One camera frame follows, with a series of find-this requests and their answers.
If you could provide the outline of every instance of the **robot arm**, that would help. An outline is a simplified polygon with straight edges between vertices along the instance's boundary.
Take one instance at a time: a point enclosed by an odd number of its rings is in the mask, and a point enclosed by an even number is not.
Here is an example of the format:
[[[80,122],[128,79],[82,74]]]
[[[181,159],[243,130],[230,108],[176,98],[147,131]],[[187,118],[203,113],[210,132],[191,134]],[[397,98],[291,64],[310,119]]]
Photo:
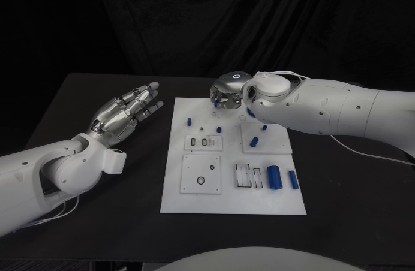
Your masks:
[[[223,86],[238,73],[225,74],[213,83],[213,102],[222,100],[214,91],[217,82]],[[261,122],[315,135],[379,140],[415,157],[415,93],[367,89],[333,80],[291,82],[265,72],[246,78],[239,87],[239,97]]]
[[[121,174],[127,155],[111,147],[163,106],[157,102],[144,108],[157,88],[158,83],[152,82],[109,100],[93,116],[89,130],[72,140],[0,158],[0,236],[86,192],[102,171]],[[57,187],[50,194],[42,190],[40,174]]]

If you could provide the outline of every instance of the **white platform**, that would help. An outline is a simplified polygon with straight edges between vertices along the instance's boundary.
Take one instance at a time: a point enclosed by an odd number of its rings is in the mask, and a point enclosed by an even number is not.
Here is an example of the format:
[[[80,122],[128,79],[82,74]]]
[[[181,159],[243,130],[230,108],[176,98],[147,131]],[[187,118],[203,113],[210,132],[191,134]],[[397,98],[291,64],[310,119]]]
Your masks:
[[[187,118],[191,118],[191,126],[187,126]],[[258,125],[256,119],[248,115],[246,106],[236,110],[213,107],[207,98],[176,98],[171,121],[170,146],[165,164],[165,177],[161,198],[161,213],[219,213],[219,214],[281,214],[305,215],[305,207],[299,189],[294,190],[288,177],[288,171],[295,170],[291,153],[262,154],[243,153],[240,123]],[[278,131],[278,138],[286,142],[286,130],[279,125],[268,125],[266,131],[259,133],[259,143],[275,139],[266,138]],[[222,136],[223,150],[196,151],[184,150],[184,138],[187,135]],[[219,194],[183,194],[180,193],[183,155],[219,155],[220,189]],[[235,164],[249,164],[261,169],[263,188],[236,188]],[[279,166],[284,188],[271,190],[268,184],[266,167]]]

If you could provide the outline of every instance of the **silver robotic hand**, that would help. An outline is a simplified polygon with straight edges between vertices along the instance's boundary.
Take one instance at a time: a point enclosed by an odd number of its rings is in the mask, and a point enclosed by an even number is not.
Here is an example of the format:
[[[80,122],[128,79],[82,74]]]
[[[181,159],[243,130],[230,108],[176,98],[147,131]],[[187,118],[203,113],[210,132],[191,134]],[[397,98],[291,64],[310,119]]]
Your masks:
[[[157,88],[158,83],[152,82],[109,100],[86,132],[72,140],[0,157],[0,236],[37,224],[30,222],[95,186],[102,171],[121,174],[127,154],[111,147],[125,140],[137,123],[163,106],[157,102],[145,107]],[[40,175],[56,187],[49,192],[42,189]]]
[[[292,76],[299,80],[289,81]],[[364,137],[415,157],[415,92],[367,89],[289,71],[253,77],[236,71],[214,81],[210,100],[227,109],[242,100],[262,123],[315,135]]]
[[[86,135],[95,138],[106,147],[125,140],[141,122],[163,106],[158,101],[145,107],[157,96],[158,82],[135,88],[127,94],[112,98],[93,115],[91,129]]]

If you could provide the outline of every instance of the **table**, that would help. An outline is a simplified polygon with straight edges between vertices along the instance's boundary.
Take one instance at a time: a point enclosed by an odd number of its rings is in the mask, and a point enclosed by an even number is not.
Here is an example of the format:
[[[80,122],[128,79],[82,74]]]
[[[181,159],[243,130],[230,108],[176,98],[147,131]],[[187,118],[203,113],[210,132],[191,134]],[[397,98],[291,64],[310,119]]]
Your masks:
[[[415,171],[351,153],[330,137],[288,131],[307,216],[160,214],[174,97],[209,97],[214,79],[70,74],[27,148],[88,129],[109,98],[160,82],[163,108],[128,140],[121,175],[103,175],[62,219],[0,238],[0,258],[174,261],[240,246],[272,246],[351,264],[415,265]],[[338,137],[360,152],[406,160],[397,148]]]

